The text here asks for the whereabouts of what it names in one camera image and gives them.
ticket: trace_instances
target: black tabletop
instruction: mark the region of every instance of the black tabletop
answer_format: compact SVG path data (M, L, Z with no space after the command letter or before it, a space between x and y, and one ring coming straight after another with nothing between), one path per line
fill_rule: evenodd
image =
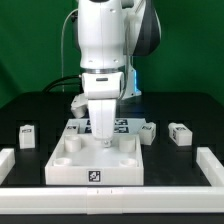
M48 187L44 167L68 121L75 93L26 93L0 109L0 149L15 148L16 164L1 187ZM145 186L210 186L196 164L197 147L209 147L224 161L224 107L202 93L144 93L119 103L116 117L145 118L157 125L151 146L142 146ZM193 144L178 147L168 125L183 123ZM19 149L19 128L35 125L36 148ZM33 215L0 216L4 223L221 223L222 214Z

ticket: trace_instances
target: white raised platform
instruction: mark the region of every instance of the white raised platform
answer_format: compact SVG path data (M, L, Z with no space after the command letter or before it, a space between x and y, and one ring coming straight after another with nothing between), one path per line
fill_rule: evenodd
M45 167L48 185L143 185L138 132L144 119L116 120L110 148L89 133L86 119L71 119Z

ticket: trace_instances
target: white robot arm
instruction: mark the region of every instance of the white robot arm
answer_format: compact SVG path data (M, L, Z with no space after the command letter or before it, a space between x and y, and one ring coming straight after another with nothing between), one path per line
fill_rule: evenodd
M75 26L82 55L82 84L92 134L105 147L113 138L116 101L125 86L127 58L147 55L160 39L158 18L151 4L151 0L79 0ZM143 22L148 16L153 18L152 14L156 27L150 27L152 21ZM154 44L153 28L157 35Z

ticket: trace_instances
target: white cube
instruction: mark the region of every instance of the white cube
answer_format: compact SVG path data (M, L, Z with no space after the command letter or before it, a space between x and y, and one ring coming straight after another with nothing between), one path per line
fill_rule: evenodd
M64 130L65 135L75 135L79 132L79 124L73 122L71 125L67 125Z
M25 125L20 127L19 145L20 149L35 148L34 125Z
M156 137L156 124L153 122L144 124L138 134L142 145L151 145Z
M193 133L183 124L170 123L169 136L178 146L192 145Z

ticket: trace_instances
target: black cable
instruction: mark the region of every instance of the black cable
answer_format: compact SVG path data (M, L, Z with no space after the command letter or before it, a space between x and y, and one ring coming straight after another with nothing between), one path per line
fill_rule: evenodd
M80 77L78 75L71 75L71 76L66 76L66 77L63 77L63 78L60 78L60 79L56 79L55 81L51 82L49 85L47 85L43 90L42 92L47 92L47 90L53 86L54 84L56 83L59 83L59 82L62 82L62 81L65 81L65 80L69 80L69 79L80 79Z
M69 86L69 85L77 85L80 87L79 83L56 83L54 85L51 85L48 89L46 89L44 92L50 92L51 89L57 87L57 86Z

